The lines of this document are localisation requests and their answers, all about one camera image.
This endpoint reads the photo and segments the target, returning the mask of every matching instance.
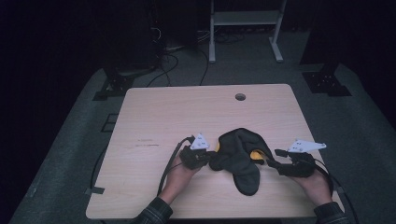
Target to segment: plaid sleeve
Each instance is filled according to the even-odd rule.
[[[314,210],[320,224],[350,224],[338,203],[325,203]]]
[[[155,198],[134,220],[139,224],[163,224],[172,216],[172,208],[161,198]]]

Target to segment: table top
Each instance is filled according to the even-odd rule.
[[[87,217],[136,217],[155,198],[177,143],[202,133],[214,150],[219,136],[236,128],[261,135],[282,163],[290,160],[275,149],[287,149],[297,138],[314,141],[286,84],[128,90],[95,183],[105,190],[92,194]],[[322,161],[317,150],[311,154]],[[172,203],[172,218],[314,216],[314,205],[296,183],[266,164],[258,167],[260,188],[253,196],[241,194],[227,171],[203,167]],[[333,199],[342,206],[336,192]]]

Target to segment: person's left hand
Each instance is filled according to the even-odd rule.
[[[180,194],[190,183],[191,178],[201,169],[190,170],[181,163],[179,155],[172,162],[171,170],[166,177],[166,184],[158,197],[166,203],[171,202]]]

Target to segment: gray carpet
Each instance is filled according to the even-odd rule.
[[[283,63],[276,63],[268,34],[246,35],[243,41],[216,45],[217,62],[209,65],[203,85],[291,85],[314,138],[327,144],[328,148],[321,151],[322,157],[342,183],[360,222],[394,223],[396,132],[362,88],[359,78],[343,65],[335,74],[352,96],[329,97],[310,92],[302,72],[317,71],[320,64],[299,65],[308,35],[280,34],[278,44],[285,59]],[[202,44],[200,49],[207,54],[208,45]],[[203,53],[184,49],[172,55],[178,58],[178,66],[168,73],[171,85],[199,85],[206,67]],[[163,58],[165,70],[174,63],[172,57]],[[146,87],[161,72],[158,69],[138,77],[134,87]],[[123,100],[122,97],[92,100],[105,80],[103,70],[92,75],[11,223],[99,223],[85,216],[90,196],[84,192],[90,185],[95,162],[111,137],[111,133],[101,132],[103,124],[108,114],[120,111]],[[168,80],[163,76],[151,87],[167,85]],[[352,219],[349,208],[346,210]],[[315,223],[315,219],[283,219],[282,222]]]

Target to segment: white clip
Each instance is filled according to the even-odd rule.
[[[204,136],[199,133],[198,136],[195,138],[195,140],[192,142],[190,149],[195,150],[195,149],[204,149],[204,148],[209,148],[210,145],[206,142]]]
[[[288,152],[307,152],[326,147],[324,143],[308,142],[305,140],[296,139],[296,141],[289,147]]]

